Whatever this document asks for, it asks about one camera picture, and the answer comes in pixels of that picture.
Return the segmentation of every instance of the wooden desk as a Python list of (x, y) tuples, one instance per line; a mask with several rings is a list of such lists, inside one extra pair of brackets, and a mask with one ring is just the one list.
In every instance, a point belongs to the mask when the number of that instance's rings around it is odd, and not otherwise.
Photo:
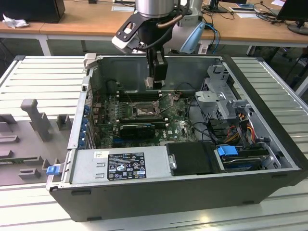
[[(65, 0), (65, 14), (58, 24), (31, 23), (30, 27), (10, 29), (5, 25), (0, 26), (0, 37), (38, 39), (44, 55), (51, 55), (47, 40), (100, 40), (110, 41), (116, 31), (132, 14), (131, 12), (111, 11), (112, 0), (88, 4), (88, 1), (74, 2)], [(271, 4), (272, 0), (264, 0), (271, 8), (279, 6)], [(232, 3), (220, 3), (224, 7), (234, 6)], [(306, 47), (308, 36), (298, 35), (286, 28), (286, 25), (271, 25), (261, 19), (240, 18), (234, 14), (234, 20), (223, 18), (219, 14), (213, 16), (215, 28), (221, 34), (220, 44), (250, 45), (250, 46), (281, 46), (281, 47)], [(213, 32), (205, 30), (202, 43), (209, 44), (213, 39)]]
[(44, 24), (41, 34), (113, 37), (132, 12), (111, 11), (112, 2), (88, 4), (65, 0), (65, 14), (57, 24)]
[[(279, 6), (271, 4), (272, 0), (264, 0), (264, 3), (274, 9), (280, 9)], [(229, 10), (230, 6), (236, 6), (232, 3), (221, 2), (221, 6)], [(224, 17), (232, 18), (230, 14), (223, 14)], [(211, 22), (211, 18), (204, 15), (208, 22)], [(251, 43), (261, 43), (267, 46), (276, 46), (275, 43), (291, 43), (292, 46), (298, 44), (304, 44), (304, 47), (308, 45), (308, 36), (299, 35), (288, 30), (287, 25), (280, 24), (272, 25), (270, 22), (266, 22), (261, 19), (252, 18), (240, 18), (236, 13), (234, 14), (234, 20), (228, 20), (223, 18), (219, 14), (213, 16), (215, 29), (221, 34), (221, 44), (233, 44), (233, 45), (251, 45)], [(211, 39), (213, 37), (212, 31), (206, 31), (202, 35), (202, 39)]]

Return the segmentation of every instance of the motherboard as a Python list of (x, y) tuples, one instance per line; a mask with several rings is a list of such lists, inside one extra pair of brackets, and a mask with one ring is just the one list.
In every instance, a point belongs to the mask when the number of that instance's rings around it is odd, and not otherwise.
[(196, 141), (187, 118), (192, 97), (179, 93), (118, 94), (93, 105), (97, 148), (162, 146)]

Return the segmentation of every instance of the yellow wire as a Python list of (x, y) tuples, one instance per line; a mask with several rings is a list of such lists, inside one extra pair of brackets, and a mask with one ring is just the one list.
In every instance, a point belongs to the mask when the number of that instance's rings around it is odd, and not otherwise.
[(250, 133), (251, 133), (251, 141), (252, 141), (252, 142), (255, 142), (255, 141), (254, 141), (254, 139), (253, 139), (253, 137), (252, 137), (252, 135), (253, 135), (253, 132), (252, 132), (252, 129), (251, 129), (251, 127), (247, 127), (247, 128), (248, 128), (248, 129), (250, 130)]
[(238, 135), (239, 135), (239, 133), (236, 133), (235, 135), (231, 136), (229, 139), (227, 139), (227, 140), (225, 141), (225, 143), (228, 143), (228, 142), (234, 140), (235, 138), (237, 138)]

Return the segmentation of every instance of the black box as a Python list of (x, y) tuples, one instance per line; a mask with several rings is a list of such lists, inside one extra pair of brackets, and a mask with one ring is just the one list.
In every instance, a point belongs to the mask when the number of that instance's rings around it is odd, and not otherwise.
[(2, 14), (13, 19), (58, 23), (64, 14), (63, 0), (2, 0), (0, 2), (0, 17)]

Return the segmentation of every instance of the warning label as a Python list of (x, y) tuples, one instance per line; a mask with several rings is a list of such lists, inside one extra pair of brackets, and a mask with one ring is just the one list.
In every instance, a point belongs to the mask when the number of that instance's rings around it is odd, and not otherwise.
[(146, 178), (144, 153), (108, 155), (108, 180)]

